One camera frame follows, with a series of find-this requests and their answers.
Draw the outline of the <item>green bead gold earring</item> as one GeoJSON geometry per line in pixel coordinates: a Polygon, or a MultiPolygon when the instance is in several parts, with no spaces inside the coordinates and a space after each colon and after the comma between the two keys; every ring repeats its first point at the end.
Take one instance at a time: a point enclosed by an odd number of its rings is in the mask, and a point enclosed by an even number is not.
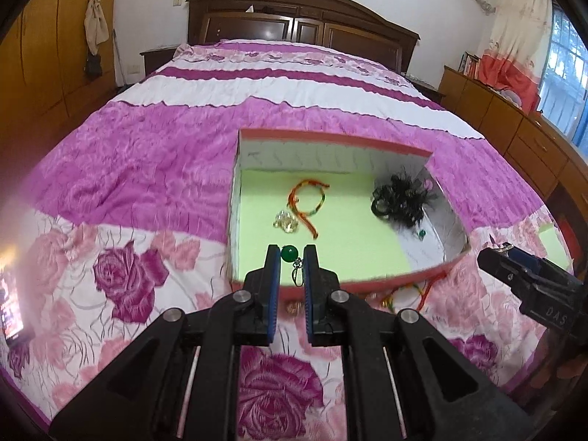
{"type": "Polygon", "coordinates": [[[291,281],[295,287],[301,287],[302,282],[298,280],[298,275],[303,267],[303,259],[298,249],[294,245],[285,245],[281,248],[280,256],[283,262],[291,265],[291,281]]]}

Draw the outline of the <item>red cardboard jewelry box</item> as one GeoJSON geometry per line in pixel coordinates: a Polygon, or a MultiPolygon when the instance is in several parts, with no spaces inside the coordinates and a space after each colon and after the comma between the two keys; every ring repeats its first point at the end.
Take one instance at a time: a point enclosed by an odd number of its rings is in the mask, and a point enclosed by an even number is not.
{"type": "Polygon", "coordinates": [[[242,129],[228,219],[228,279],[235,288],[262,266],[270,245],[315,246],[322,266],[351,292],[379,292],[448,275],[470,244],[465,226],[427,170],[427,150],[360,136],[242,129]],[[375,188],[395,173],[432,186],[437,198],[413,228],[376,217],[375,188]],[[273,227],[281,210],[299,221],[273,227]],[[427,231],[423,241],[417,229],[427,231]]]}

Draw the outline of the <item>wooden sideboard cabinet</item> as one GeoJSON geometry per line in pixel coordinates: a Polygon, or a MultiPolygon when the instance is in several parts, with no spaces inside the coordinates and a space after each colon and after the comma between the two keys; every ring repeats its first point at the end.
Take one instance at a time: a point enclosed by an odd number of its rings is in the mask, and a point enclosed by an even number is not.
{"type": "Polygon", "coordinates": [[[538,112],[525,115],[479,81],[445,67],[441,105],[474,129],[510,163],[545,201],[565,191],[587,214],[587,162],[538,112]]]}

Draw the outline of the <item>gold pearl brooch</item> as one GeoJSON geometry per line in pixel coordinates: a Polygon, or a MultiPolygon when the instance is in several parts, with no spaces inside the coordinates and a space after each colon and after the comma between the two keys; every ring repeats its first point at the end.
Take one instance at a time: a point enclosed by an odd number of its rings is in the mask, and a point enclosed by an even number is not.
{"type": "Polygon", "coordinates": [[[304,304],[300,301],[286,302],[284,309],[288,316],[300,316],[305,313],[304,304]]]}

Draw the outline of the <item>black feather hair clip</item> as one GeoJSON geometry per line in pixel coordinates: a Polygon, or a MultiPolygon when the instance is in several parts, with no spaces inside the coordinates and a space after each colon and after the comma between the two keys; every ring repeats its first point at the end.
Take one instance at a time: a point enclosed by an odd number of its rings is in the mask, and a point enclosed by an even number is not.
{"type": "Polygon", "coordinates": [[[424,207],[436,198],[432,186],[400,172],[393,174],[388,183],[375,188],[371,211],[380,219],[413,228],[424,220],[424,207]]]}

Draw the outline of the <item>pink floral bedspread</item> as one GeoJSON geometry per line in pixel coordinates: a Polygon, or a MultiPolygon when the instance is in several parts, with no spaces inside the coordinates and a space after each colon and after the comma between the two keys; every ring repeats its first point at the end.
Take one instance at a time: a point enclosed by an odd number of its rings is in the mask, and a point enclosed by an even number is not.
{"type": "MultiPolygon", "coordinates": [[[[430,151],[427,169],[473,253],[426,298],[423,286],[392,292],[393,309],[424,302],[417,309],[506,393],[544,364],[545,328],[479,272],[476,255],[493,238],[544,257],[539,234],[554,219],[479,132],[402,76],[334,50],[236,40],[178,53],[90,115],[23,187],[17,230],[34,335],[11,348],[1,336],[1,379],[43,428],[164,309],[208,308],[231,291],[227,209],[241,129],[430,151]]],[[[274,344],[244,350],[238,433],[344,440],[340,351],[310,347],[303,314],[280,309],[274,344]]]]}

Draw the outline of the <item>clear crystal earring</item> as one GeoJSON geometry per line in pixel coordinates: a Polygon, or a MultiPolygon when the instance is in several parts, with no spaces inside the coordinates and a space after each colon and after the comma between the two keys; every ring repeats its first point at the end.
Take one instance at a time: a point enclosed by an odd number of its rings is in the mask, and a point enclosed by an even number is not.
{"type": "Polygon", "coordinates": [[[286,210],[281,210],[275,216],[273,227],[279,228],[287,234],[295,233],[298,230],[299,221],[296,216],[286,210]]]}

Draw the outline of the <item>red white curtain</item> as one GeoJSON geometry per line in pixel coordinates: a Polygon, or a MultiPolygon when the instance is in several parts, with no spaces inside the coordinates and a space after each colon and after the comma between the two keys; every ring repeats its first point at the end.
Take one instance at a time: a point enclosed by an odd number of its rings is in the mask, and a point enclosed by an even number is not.
{"type": "Polygon", "coordinates": [[[520,107],[538,105],[539,84],[552,32],[553,0],[498,0],[478,79],[517,95],[520,107]]]}

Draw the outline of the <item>wooden wardrobe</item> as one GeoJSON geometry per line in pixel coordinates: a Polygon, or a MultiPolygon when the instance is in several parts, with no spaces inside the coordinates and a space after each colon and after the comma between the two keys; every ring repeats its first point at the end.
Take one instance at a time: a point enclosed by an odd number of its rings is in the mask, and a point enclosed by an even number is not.
{"type": "MultiPolygon", "coordinates": [[[[114,0],[100,0],[112,29],[114,0]]],[[[12,139],[58,124],[116,87],[114,44],[98,45],[103,73],[86,72],[85,17],[90,0],[30,0],[1,43],[1,136],[12,139]]]]}

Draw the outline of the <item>black hanging bag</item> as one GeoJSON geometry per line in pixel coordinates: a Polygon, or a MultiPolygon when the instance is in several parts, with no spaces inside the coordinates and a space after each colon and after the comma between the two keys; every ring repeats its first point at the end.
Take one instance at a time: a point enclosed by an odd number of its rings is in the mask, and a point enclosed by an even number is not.
{"type": "Polygon", "coordinates": [[[94,55],[92,53],[88,53],[85,64],[85,74],[91,80],[102,77],[103,68],[102,57],[100,54],[94,55]]]}

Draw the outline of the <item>dark wooden nightstand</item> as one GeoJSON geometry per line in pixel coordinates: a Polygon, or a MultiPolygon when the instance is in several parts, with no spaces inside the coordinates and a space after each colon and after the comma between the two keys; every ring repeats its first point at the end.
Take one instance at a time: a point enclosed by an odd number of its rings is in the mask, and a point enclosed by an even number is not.
{"type": "Polygon", "coordinates": [[[161,66],[168,64],[175,55],[178,47],[164,47],[140,52],[144,59],[144,74],[149,76],[161,66]]]}

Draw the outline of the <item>dark wooden headboard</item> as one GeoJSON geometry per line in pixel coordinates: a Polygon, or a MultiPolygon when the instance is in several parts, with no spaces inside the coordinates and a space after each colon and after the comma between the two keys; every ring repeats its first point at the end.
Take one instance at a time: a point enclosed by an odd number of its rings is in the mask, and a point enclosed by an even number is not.
{"type": "Polygon", "coordinates": [[[310,44],[404,73],[420,36],[353,0],[187,0],[190,45],[222,40],[310,44]]]}

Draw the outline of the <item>hanging beige cloth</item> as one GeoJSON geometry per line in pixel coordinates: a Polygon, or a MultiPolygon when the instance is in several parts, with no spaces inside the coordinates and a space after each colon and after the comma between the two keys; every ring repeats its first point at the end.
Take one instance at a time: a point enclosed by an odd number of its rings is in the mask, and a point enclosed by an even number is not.
{"type": "Polygon", "coordinates": [[[109,40],[109,26],[101,0],[89,0],[85,14],[85,35],[88,49],[93,56],[98,55],[98,46],[109,40]]]}

